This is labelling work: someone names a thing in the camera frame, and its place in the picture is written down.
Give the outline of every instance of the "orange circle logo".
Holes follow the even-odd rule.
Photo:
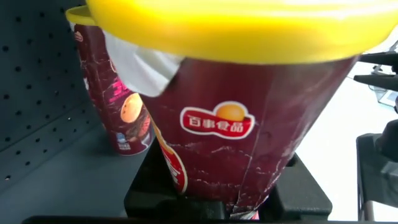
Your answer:
[[[245,115],[244,109],[237,104],[223,105],[216,111],[217,117],[230,121],[243,121]]]

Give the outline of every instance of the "creased packaging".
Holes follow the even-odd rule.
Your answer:
[[[84,82],[114,150],[130,156],[149,148],[155,135],[138,93],[119,79],[106,52],[102,30],[70,23],[75,34]]]
[[[222,200],[239,218],[265,201],[356,61],[214,62],[105,36],[122,81],[141,94],[156,124],[178,192]]]

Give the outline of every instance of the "black holder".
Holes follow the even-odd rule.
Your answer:
[[[398,72],[398,54],[397,52],[382,52],[376,54],[364,54],[359,58],[360,62],[376,63],[379,65],[389,65],[391,70]],[[356,75],[354,80],[363,84],[376,86],[379,88],[398,91],[398,75]],[[398,113],[398,99],[394,106]]]
[[[356,142],[359,220],[377,221],[373,203],[398,208],[398,120],[383,134],[365,134]]]
[[[146,220],[225,220],[222,202],[186,199],[179,196],[169,169],[155,141],[142,163],[125,199],[128,217]],[[332,205],[297,155],[279,177],[267,201],[259,209],[267,222],[327,220]]]

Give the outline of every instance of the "red label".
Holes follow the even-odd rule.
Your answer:
[[[114,79],[114,83],[112,84],[113,88],[113,97],[109,99],[110,103],[113,103],[115,100],[120,97],[130,93],[130,90],[123,84],[119,77]]]
[[[186,107],[181,112],[180,123],[189,133],[243,139],[252,131],[255,119],[241,103],[227,101],[217,105],[213,111]]]
[[[160,144],[160,147],[162,148],[164,158],[172,175],[175,188],[178,193],[183,194],[187,189],[188,182],[187,173],[185,172],[182,161],[177,153],[175,153],[171,148],[168,147],[168,149],[165,149],[162,144]]]

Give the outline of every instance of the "gray shelf surface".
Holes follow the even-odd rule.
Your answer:
[[[120,217],[145,155],[113,153],[97,125],[0,193],[0,223],[20,223],[32,215]]]

